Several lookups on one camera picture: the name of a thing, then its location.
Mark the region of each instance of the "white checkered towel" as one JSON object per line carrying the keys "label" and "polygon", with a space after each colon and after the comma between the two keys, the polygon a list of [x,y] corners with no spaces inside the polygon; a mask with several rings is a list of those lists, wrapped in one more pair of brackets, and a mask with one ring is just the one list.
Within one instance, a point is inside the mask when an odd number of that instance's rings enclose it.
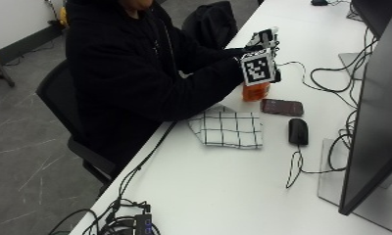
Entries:
{"label": "white checkered towel", "polygon": [[205,145],[259,149],[262,147],[258,113],[235,113],[214,106],[188,120],[190,129]]}

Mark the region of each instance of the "chair backrest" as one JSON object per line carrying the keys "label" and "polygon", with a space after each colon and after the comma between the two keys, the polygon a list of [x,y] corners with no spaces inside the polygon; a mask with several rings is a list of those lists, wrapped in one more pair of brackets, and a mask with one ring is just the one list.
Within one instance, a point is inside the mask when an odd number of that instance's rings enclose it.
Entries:
{"label": "chair backrest", "polygon": [[76,90],[66,61],[62,61],[45,76],[36,94],[53,112],[76,141],[84,143],[84,128],[80,122]]}
{"label": "chair backrest", "polygon": [[[68,140],[70,151],[85,160],[86,165],[92,165],[113,176],[114,164],[84,146],[86,138],[77,110],[76,87],[66,61],[62,61],[45,76],[36,89],[36,94],[72,135]],[[100,173],[89,167],[86,170],[101,181],[104,176],[100,176]]]}
{"label": "chair backrest", "polygon": [[181,29],[199,45],[223,49],[237,33],[230,2],[219,1],[199,6],[184,20]]}

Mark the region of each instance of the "wall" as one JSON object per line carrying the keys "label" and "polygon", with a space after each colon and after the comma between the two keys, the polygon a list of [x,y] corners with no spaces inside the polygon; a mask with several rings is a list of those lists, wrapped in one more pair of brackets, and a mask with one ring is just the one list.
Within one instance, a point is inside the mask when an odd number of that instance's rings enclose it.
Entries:
{"label": "wall", "polygon": [[[62,0],[50,0],[56,14]],[[44,0],[0,0],[0,49],[49,26],[54,20]]]}

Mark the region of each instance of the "black hoodie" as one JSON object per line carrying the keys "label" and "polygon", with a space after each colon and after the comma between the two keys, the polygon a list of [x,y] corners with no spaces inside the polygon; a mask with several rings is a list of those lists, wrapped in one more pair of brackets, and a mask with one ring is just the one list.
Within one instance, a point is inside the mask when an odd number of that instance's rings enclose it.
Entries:
{"label": "black hoodie", "polygon": [[69,0],[66,16],[82,142],[121,170],[162,121],[190,118],[239,84],[241,51],[198,46],[156,2],[136,20],[116,1]]}

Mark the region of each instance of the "sleeve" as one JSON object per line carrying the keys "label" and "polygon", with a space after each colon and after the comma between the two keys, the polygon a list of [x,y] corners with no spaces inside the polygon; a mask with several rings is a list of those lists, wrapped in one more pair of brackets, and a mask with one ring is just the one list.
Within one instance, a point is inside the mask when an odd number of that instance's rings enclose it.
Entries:
{"label": "sleeve", "polygon": [[173,28],[172,37],[174,37],[174,58],[177,68],[184,73],[192,73],[199,68],[214,62],[241,56],[246,51],[242,48],[215,50],[201,46],[197,41],[178,28]]}
{"label": "sleeve", "polygon": [[233,59],[217,61],[184,79],[152,66],[134,52],[133,42],[113,44],[94,38],[96,43],[84,45],[80,41],[68,48],[77,52],[66,57],[77,89],[108,106],[153,120],[190,118],[242,81]]}

